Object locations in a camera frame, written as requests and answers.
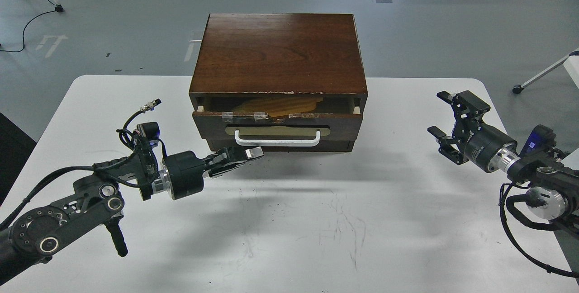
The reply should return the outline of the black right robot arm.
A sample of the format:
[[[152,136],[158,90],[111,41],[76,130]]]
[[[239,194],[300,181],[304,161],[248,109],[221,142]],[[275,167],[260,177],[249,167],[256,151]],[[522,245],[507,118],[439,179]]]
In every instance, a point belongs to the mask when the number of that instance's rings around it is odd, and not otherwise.
[[[455,125],[451,135],[436,126],[428,132],[438,151],[457,165],[471,161],[486,173],[503,171],[509,183],[499,191],[501,225],[509,241],[530,262],[548,273],[577,278],[578,273],[540,262],[521,248],[507,223],[507,213],[536,231],[565,231],[578,238],[578,172],[562,163],[566,153],[556,147],[552,129],[537,125],[520,152],[517,141],[483,121],[490,106],[471,91],[437,97],[451,106]]]

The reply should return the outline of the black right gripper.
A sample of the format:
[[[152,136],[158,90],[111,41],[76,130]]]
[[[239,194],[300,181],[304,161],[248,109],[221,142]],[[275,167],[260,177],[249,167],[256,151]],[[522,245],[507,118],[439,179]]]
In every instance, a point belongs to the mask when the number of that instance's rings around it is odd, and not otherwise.
[[[496,170],[506,173],[518,160],[517,141],[499,129],[484,124],[482,118],[491,110],[490,105],[469,90],[455,95],[441,91],[437,97],[451,106],[455,118],[454,130],[464,130],[466,136],[447,136],[437,126],[431,126],[427,131],[440,145],[439,153],[457,165],[470,160],[486,173]]]

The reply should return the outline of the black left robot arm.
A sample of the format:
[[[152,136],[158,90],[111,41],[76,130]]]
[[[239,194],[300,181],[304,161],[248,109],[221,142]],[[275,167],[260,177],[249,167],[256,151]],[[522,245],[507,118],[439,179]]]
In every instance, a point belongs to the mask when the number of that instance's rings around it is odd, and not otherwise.
[[[224,147],[203,158],[193,151],[167,155],[163,149],[158,162],[153,151],[163,145],[158,124],[141,123],[132,131],[128,125],[160,103],[160,99],[146,103],[117,130],[121,143],[132,151],[129,156],[48,174],[1,223],[2,284],[33,265],[49,262],[54,254],[99,225],[109,231],[118,255],[126,256],[128,248],[119,226],[125,206],[121,184],[139,189],[143,200],[159,192],[167,192],[176,200],[201,192],[205,176],[215,178],[263,157],[260,146]],[[73,194],[22,213],[43,188],[75,170],[89,171],[90,175],[74,182]]]

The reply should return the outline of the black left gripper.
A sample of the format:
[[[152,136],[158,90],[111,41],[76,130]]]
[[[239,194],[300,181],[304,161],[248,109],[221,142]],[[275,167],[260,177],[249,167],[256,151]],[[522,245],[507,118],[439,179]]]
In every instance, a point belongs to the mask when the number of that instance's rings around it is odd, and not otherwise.
[[[216,178],[264,156],[262,147],[223,147],[204,158],[193,151],[182,151],[163,157],[170,184],[168,192],[172,200],[185,198],[204,189],[204,177]]]

